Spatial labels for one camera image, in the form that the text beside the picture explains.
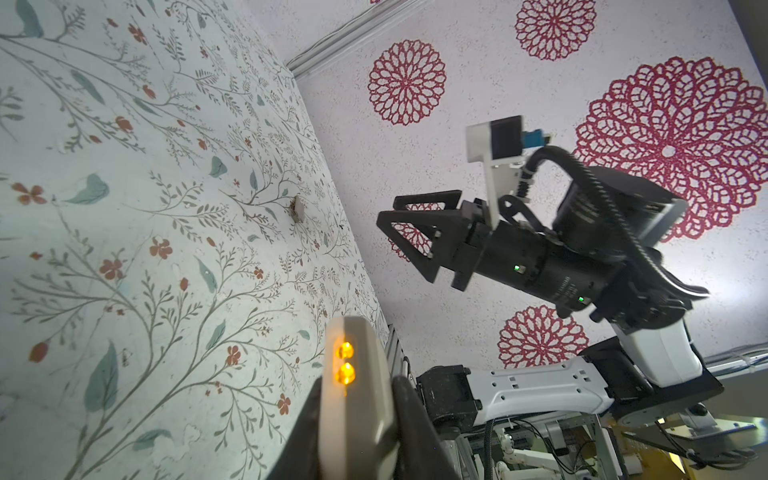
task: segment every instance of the teal leaf pattern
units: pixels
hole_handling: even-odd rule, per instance
[[[210,340],[208,340],[208,344],[205,346],[205,350],[210,350],[216,346],[217,343],[219,343],[219,340],[221,340],[221,336],[224,334],[224,322],[222,322],[220,325],[216,327],[214,330],[214,333],[210,336]]]
[[[70,204],[92,205],[107,195],[109,195],[109,186],[97,174],[90,174],[85,180],[85,188],[64,201]]]
[[[97,102],[100,104],[104,104],[104,98],[101,96],[101,94],[96,90],[96,87],[91,83],[90,80],[88,80],[85,75],[80,73],[77,70],[70,71],[72,78],[74,81],[80,84],[81,87],[85,89],[86,92],[88,92],[93,98],[96,99]]]
[[[154,447],[155,439],[161,436],[169,439],[173,438],[170,435],[170,432],[165,429],[150,430],[149,432],[145,432],[139,435],[139,438],[134,441],[132,448],[135,452],[138,452],[139,450],[151,449]]]
[[[24,35],[27,37],[42,38],[43,28],[40,26],[38,14],[27,0],[16,0],[16,13],[24,22]]]
[[[227,166],[221,161],[219,157],[214,157],[210,161],[210,176],[218,178],[227,172]]]
[[[134,97],[134,103],[141,108],[141,110],[146,111],[148,114],[157,115],[157,112],[149,108],[149,105],[144,103],[140,98]]]
[[[15,442],[63,440],[4,470],[266,478],[328,319],[387,334],[290,70],[228,0],[6,10],[3,381],[47,409]]]
[[[200,265],[200,275],[203,276],[205,284],[208,285],[208,291],[211,293],[216,292],[216,277],[199,258],[197,259],[197,263]]]
[[[118,353],[109,342],[107,352],[96,365],[85,388],[85,411],[109,410],[118,398]]]

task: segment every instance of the red flower pattern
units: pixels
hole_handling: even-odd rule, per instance
[[[147,95],[149,98],[151,98],[152,100],[154,100],[154,99],[155,99],[155,97],[157,97],[157,95],[154,93],[154,90],[152,90],[151,88],[149,88],[149,85],[145,85],[145,86],[143,86],[141,89],[142,89],[142,90],[144,90],[144,93],[145,93],[145,94],[146,94],[146,95]]]
[[[227,347],[227,366],[237,365],[240,361],[240,352],[237,345]]]
[[[558,318],[545,305],[517,312],[498,334],[498,359],[512,368],[564,362],[589,344],[584,327],[572,316]]]
[[[98,271],[100,271],[107,280],[113,280],[115,277],[119,280],[123,278],[123,271],[120,270],[121,268],[123,268],[123,262],[118,259],[115,259],[114,262],[111,260],[104,260]]]
[[[520,46],[541,60],[566,58],[594,30],[592,0],[526,0],[515,23]]]
[[[48,355],[48,343],[40,342],[33,346],[32,350],[29,351],[29,361],[40,363],[43,361],[46,355]]]
[[[370,101],[381,118],[397,125],[428,117],[445,92],[445,63],[421,40],[395,43],[373,63]]]
[[[43,193],[43,187],[40,185],[35,185],[31,190],[27,190],[27,187],[24,185],[16,183],[11,185],[11,188],[22,193],[22,195],[18,196],[18,202],[22,205],[29,205],[30,202],[42,205],[47,202],[45,198],[40,196]]]
[[[280,410],[280,414],[288,415],[289,406],[290,406],[290,398],[286,397],[285,393],[280,393],[280,400],[277,401],[277,408]]]
[[[170,242],[167,239],[163,239],[163,243],[158,243],[157,238],[152,239],[154,245],[149,247],[149,254],[153,257],[160,255],[160,258],[166,260],[168,255],[174,252],[174,249],[170,248]]]
[[[131,121],[129,121],[126,117],[115,117],[114,122],[118,124],[118,127],[125,133],[128,133],[134,129],[134,126],[131,125]]]
[[[408,210],[442,210],[442,205],[411,204],[406,208],[408,208]],[[411,243],[411,245],[419,249],[419,252],[421,252],[422,255],[426,255],[432,249],[432,241],[411,223],[394,223],[392,226],[395,227],[395,230],[403,235],[405,239]],[[389,240],[389,244],[392,246],[392,251],[397,253],[398,257],[405,259],[408,263],[411,262],[411,260],[408,260],[408,257],[406,257],[402,250],[400,250],[400,247],[395,245],[395,242],[390,239],[387,240]]]
[[[663,241],[727,227],[768,181],[763,89],[711,58],[642,65],[590,104],[574,152],[589,165],[644,177],[689,209]]]
[[[128,32],[134,36],[134,40],[140,43],[143,43],[144,45],[147,44],[147,37],[144,36],[144,33],[141,31],[141,28],[134,27],[133,25],[129,25]]]

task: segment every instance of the black cable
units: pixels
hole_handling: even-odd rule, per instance
[[[549,439],[545,438],[541,434],[541,432],[539,432],[538,429],[532,423],[530,423],[528,420],[523,420],[523,419],[513,420],[513,422],[515,422],[515,424],[518,427],[520,427],[521,429],[528,430],[529,432],[533,431],[533,433],[536,434],[536,436],[538,436],[544,442],[544,446],[547,448],[547,451],[552,454],[552,456],[554,457],[554,460],[558,463],[558,465],[560,466],[560,468],[562,469],[563,472],[565,472],[565,473],[567,473],[569,475],[576,475],[576,471],[574,469],[568,467],[566,464],[563,463],[562,460],[560,460],[560,458],[555,453],[554,445],[552,445],[552,443],[549,441]],[[523,425],[520,425],[519,422],[525,422],[525,423],[529,424],[531,426],[531,428],[527,429]]]
[[[493,436],[493,425],[496,420],[488,420],[485,423],[485,432],[482,437],[483,448],[483,478],[485,480],[493,480],[493,458],[491,457],[491,437]]]
[[[501,216],[510,223],[516,214],[523,214],[523,217],[525,217],[528,223],[531,224],[531,227],[533,227],[534,230],[541,233],[546,231],[544,225],[541,224],[541,221],[536,217],[536,214],[528,208],[528,205],[523,203],[523,200],[520,200],[513,195],[503,195],[499,198],[498,210]]]
[[[581,446],[576,451],[576,462],[578,462],[578,457],[581,455],[581,450],[584,450],[584,447],[589,445],[590,443],[594,443],[594,440],[587,440],[586,442],[582,443]],[[585,464],[587,463],[587,460],[584,457],[581,457],[581,461]]]
[[[686,449],[681,447],[680,444],[677,443],[677,441],[674,438],[672,438],[672,435],[670,435],[669,432],[667,432],[667,430],[664,429],[664,427],[661,426],[661,424],[658,421],[656,421],[655,423],[656,423],[656,427],[658,427],[659,430],[661,430],[661,433],[663,433],[664,436],[667,437],[667,441],[674,448],[677,449],[677,451],[674,452],[676,455],[679,455],[680,457],[683,457],[683,458],[688,458],[689,460],[692,460],[693,462],[695,462],[700,467],[705,467],[706,466],[706,467],[715,468],[716,470],[725,470],[725,471],[729,471],[730,472],[730,471],[733,471],[733,470],[741,470],[742,468],[746,467],[746,464],[748,464],[749,462],[751,462],[755,458],[757,458],[757,455],[753,455],[751,457],[744,457],[744,462],[736,463],[736,464],[728,464],[728,463],[724,464],[723,462],[710,462],[708,460],[705,460],[705,459],[701,458],[693,450],[687,451]]]
[[[539,165],[545,160],[553,161],[565,170],[565,173],[584,191],[584,194],[596,206],[598,211],[607,216],[624,245],[624,252],[627,254],[627,258],[640,274],[649,280],[655,280],[658,284],[665,286],[670,293],[683,298],[700,300],[709,296],[709,291],[706,288],[686,285],[680,282],[650,258],[648,252],[640,245],[640,242],[632,233],[632,230],[630,230],[627,220],[611,198],[611,195],[605,190],[603,184],[586,165],[578,161],[566,150],[552,145],[536,150],[523,167],[521,182],[518,186],[518,197],[524,198],[528,193],[528,182],[526,180],[533,178]]]

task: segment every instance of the small red flower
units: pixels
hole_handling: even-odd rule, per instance
[[[134,129],[134,126],[131,125],[130,121],[126,117],[116,117],[114,122],[118,124],[118,127],[120,127],[120,129],[125,133],[128,133]]]
[[[134,36],[134,39],[139,43],[143,43],[144,45],[147,44],[147,37],[144,36],[144,33],[141,31],[141,28],[134,27],[133,25],[129,25],[128,32],[130,32],[131,35]]]
[[[227,357],[227,366],[237,365],[237,362],[240,360],[240,352],[238,351],[237,345],[228,346],[227,353],[229,353],[229,356]]]
[[[46,342],[40,342],[33,346],[32,350],[30,350],[29,361],[40,363],[43,361],[46,355],[48,355],[48,344]]]
[[[123,268],[123,263],[120,260],[115,259],[114,262],[111,260],[104,260],[104,263],[98,271],[103,273],[104,278],[107,280],[113,280],[115,277],[119,280],[123,278],[123,271],[120,270],[121,268]]]
[[[11,188],[17,192],[23,193],[23,195],[18,196],[18,202],[22,205],[29,205],[29,202],[31,201],[34,201],[38,205],[47,202],[45,198],[40,197],[40,194],[43,193],[43,187],[40,185],[35,185],[31,190],[27,190],[27,187],[24,185],[16,183],[11,185]]]
[[[168,255],[174,252],[174,249],[170,248],[170,242],[167,239],[163,239],[163,243],[158,243],[157,238],[152,239],[154,245],[149,247],[149,254],[153,257],[160,255],[160,258],[166,260]]]
[[[572,316],[559,318],[545,305],[516,312],[498,334],[498,359],[512,368],[564,362],[589,344]]]
[[[145,85],[145,86],[143,86],[143,87],[142,87],[142,89],[144,90],[144,93],[145,93],[145,94],[147,94],[147,96],[148,96],[149,98],[151,98],[152,100],[154,100],[154,98],[156,97],[156,95],[154,94],[154,91],[153,91],[151,88],[149,88],[149,85]]]
[[[594,30],[592,0],[525,0],[515,23],[520,46],[541,60],[566,58]]]
[[[277,401],[277,408],[280,409],[281,415],[288,415],[289,405],[290,405],[290,399],[286,397],[285,393],[280,393],[280,400]]]
[[[445,63],[421,40],[395,43],[373,63],[369,100],[382,120],[393,125],[428,117],[445,93]]]

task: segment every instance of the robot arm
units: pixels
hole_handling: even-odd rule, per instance
[[[397,197],[377,225],[430,282],[443,266],[454,270],[454,288],[464,290],[479,273],[554,303],[562,317],[594,304],[591,318],[611,323],[648,382],[664,388],[701,376],[683,315],[708,292],[667,272],[652,248],[684,214],[685,200],[644,178],[585,167],[558,147],[541,147],[547,142],[541,131],[524,132],[520,117],[468,127],[468,159],[483,164],[488,202],[465,200],[457,208],[458,190]],[[524,161],[533,147],[541,148]],[[552,229],[525,205],[544,159],[573,177]],[[427,202],[445,209],[408,210]],[[526,221],[515,220],[518,213]],[[419,228],[432,251],[422,255],[396,222]]]

